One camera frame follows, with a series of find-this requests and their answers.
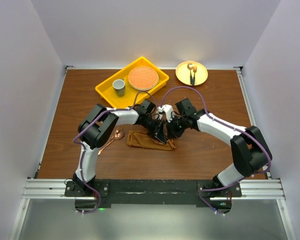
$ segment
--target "gray floor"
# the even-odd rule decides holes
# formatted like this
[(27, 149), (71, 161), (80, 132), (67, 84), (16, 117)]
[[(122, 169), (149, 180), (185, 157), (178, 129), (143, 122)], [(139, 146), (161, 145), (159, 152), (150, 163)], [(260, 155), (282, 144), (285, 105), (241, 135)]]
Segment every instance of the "gray floor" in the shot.
[(227, 217), (191, 205), (113, 205), (83, 217), (74, 200), (30, 201), (21, 240), (286, 240), (275, 200), (237, 200)]

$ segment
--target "gray wall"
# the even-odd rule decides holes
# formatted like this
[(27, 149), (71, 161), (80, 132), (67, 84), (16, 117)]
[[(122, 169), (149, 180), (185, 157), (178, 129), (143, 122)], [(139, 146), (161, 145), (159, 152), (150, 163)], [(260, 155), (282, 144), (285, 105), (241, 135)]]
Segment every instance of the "gray wall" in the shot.
[(61, 73), (32, 3), (0, 0), (0, 240), (8, 239), (27, 176), (38, 167)]
[(65, 65), (243, 66), (279, 0), (32, 0)]
[(243, 68), (300, 239), (300, 0), (282, 0)]

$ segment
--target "yellow bin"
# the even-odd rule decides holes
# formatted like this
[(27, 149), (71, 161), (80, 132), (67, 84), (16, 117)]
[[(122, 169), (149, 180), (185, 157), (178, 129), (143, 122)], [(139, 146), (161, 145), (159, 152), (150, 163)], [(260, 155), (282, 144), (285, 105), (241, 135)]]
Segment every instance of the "yellow bin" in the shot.
[[(152, 62), (150, 62), (148, 59), (146, 59), (144, 56), (139, 57), (137, 60), (130, 63), (125, 68), (121, 69), (108, 79), (101, 82), (99, 85), (95, 87), (95, 90), (100, 94), (102, 98), (104, 98), (113, 108), (126, 108), (128, 106), (132, 106), (134, 103), (135, 97), (138, 90), (134, 89), (129, 81), (128, 81), (128, 75), (130, 71), (136, 67), (140, 66), (146, 66), (154, 69), (158, 75), (159, 75), (159, 81), (157, 85), (148, 90), (147, 92), (151, 95), (157, 92), (159, 89), (161, 89), (164, 85), (166, 85), (167, 81), (169, 80), (169, 76), (165, 74), (163, 71), (161, 71), (159, 68), (157, 68)], [(115, 90), (112, 87), (112, 83), (114, 80), (117, 79), (123, 79), (125, 82), (125, 94), (124, 96), (117, 96)], [(140, 104), (143, 100), (146, 98), (149, 98), (150, 96), (146, 93), (140, 93), (136, 103)]]

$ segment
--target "orange disc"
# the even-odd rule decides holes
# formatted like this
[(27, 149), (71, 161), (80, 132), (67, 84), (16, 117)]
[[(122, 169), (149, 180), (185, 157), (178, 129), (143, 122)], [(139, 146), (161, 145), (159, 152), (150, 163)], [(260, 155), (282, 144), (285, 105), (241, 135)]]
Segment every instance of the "orange disc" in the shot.
[(137, 90), (149, 90), (157, 85), (158, 73), (148, 66), (138, 66), (131, 70), (128, 75), (130, 85)]

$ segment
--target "spoon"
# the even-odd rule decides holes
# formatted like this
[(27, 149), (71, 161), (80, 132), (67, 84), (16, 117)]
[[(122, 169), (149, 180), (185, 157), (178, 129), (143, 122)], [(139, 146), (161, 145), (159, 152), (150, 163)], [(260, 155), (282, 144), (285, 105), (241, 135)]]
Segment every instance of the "spoon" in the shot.
[(125, 135), (125, 133), (123, 131), (121, 131), (121, 129), (116, 130), (114, 136), (112, 136), (111, 140), (103, 147), (99, 150), (98, 155), (100, 155), (100, 153), (106, 148), (108, 147), (110, 144), (112, 144), (115, 140), (119, 140), (122, 139)]
[(196, 72), (198, 70), (198, 67), (196, 65), (193, 66), (193, 78), (192, 78), (192, 86), (196, 84)]
[(188, 65), (186, 67), (190, 70), (190, 84), (192, 85), (193, 79), (192, 79), (191, 70), (194, 69), (193, 64), (192, 63), (188, 63)]

